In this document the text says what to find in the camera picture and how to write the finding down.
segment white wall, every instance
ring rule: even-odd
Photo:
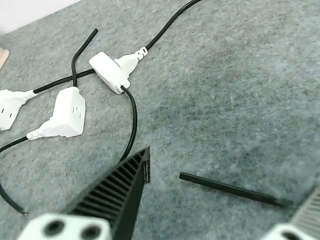
[[[12,32],[80,0],[0,0],[0,35]]]

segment black ribbed plastic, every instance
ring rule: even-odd
[[[130,240],[145,183],[150,182],[150,149],[119,162],[79,194],[62,213],[107,220],[113,240]]]

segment white plastic part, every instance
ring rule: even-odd
[[[0,70],[3,67],[3,65],[5,64],[5,62],[7,61],[9,55],[10,55],[9,50],[3,49],[0,47]]]
[[[0,90],[0,131],[9,130],[14,124],[22,105],[37,96],[33,90]]]
[[[106,53],[101,51],[89,60],[89,64],[109,88],[115,93],[121,94],[123,92],[121,86],[130,87],[129,75],[135,70],[138,62],[147,54],[147,49],[143,47],[133,54],[112,60]]]
[[[130,87],[129,75],[125,74],[118,64],[104,52],[101,51],[91,58],[89,64],[116,94],[123,92],[121,86]]]
[[[126,75],[130,75],[137,67],[138,62],[148,54],[148,50],[143,47],[130,55],[124,55],[119,59],[115,58],[114,61],[119,65]]]
[[[291,224],[304,233],[320,239],[320,186],[304,201],[294,214]]]
[[[60,224],[54,225],[51,229],[52,231],[49,232],[51,235],[48,234],[48,225],[56,221]],[[58,213],[46,213],[31,220],[17,240],[84,240],[86,238],[82,236],[90,227],[96,227],[100,230],[94,240],[112,240],[111,228],[108,221],[96,217]]]
[[[278,224],[260,240],[319,240],[291,224]]]
[[[84,132],[86,101],[77,87],[61,90],[55,100],[52,117],[26,137],[36,140],[43,137],[75,137]]]

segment white plug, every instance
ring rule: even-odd
[[[75,137],[84,132],[86,101],[77,87],[61,90],[55,100],[52,117],[26,137],[36,140],[43,137]]]
[[[0,90],[0,131],[9,130],[14,124],[22,105],[37,96],[33,90]]]
[[[101,51],[89,60],[89,64],[109,88],[116,94],[121,94],[123,92],[121,86],[130,87],[129,75],[135,70],[138,62],[147,54],[148,50],[143,47],[133,54],[112,60],[106,53]]]

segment electrical outlet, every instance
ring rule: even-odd
[[[36,94],[30,91],[0,90],[0,131],[9,130],[22,105]]]
[[[60,136],[67,138],[84,132],[86,101],[77,87],[61,90],[55,100],[52,119],[60,123]]]
[[[0,130],[9,130],[19,112],[19,107],[10,106],[5,103],[0,103]]]
[[[125,73],[120,66],[103,51],[92,57],[89,60],[89,64],[116,94],[123,92],[121,86],[124,86],[126,89],[130,87],[128,80],[129,74]]]
[[[55,100],[52,117],[26,137],[35,140],[42,137],[75,137],[84,132],[86,101],[77,87],[61,90]]]

